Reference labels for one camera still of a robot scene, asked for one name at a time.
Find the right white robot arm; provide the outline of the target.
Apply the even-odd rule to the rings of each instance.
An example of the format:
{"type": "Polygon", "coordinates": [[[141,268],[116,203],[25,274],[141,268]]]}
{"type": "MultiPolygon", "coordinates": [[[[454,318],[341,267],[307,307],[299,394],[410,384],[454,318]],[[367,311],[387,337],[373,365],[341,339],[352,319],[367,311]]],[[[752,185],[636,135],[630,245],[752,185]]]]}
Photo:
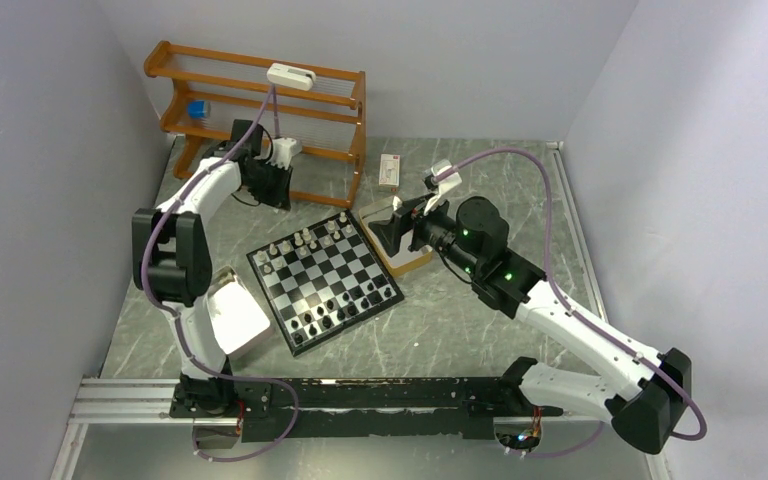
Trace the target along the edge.
{"type": "Polygon", "coordinates": [[[388,219],[369,230],[389,256],[428,247],[468,277],[492,310],[530,325],[584,361],[592,374],[524,358],[511,365],[499,391],[510,413],[557,407],[611,426],[631,447],[656,455],[691,405],[692,361],[620,332],[553,283],[547,271],[507,244],[509,224],[491,201],[474,196],[453,216],[429,197],[394,202],[388,219]]]}

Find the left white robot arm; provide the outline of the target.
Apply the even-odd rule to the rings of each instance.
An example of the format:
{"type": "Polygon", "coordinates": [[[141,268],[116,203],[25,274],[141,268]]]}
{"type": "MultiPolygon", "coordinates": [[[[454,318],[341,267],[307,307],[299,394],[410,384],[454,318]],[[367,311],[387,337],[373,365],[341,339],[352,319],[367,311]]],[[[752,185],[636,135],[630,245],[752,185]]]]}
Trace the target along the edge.
{"type": "Polygon", "coordinates": [[[275,143],[256,121],[238,119],[229,140],[205,157],[166,202],[139,209],[131,220],[133,281],[169,321],[182,357],[174,399],[188,410],[221,416],[238,403],[236,377],[213,331],[208,291],[213,263],[205,226],[243,187],[257,204],[290,210],[292,168],[274,162],[275,143]]]}

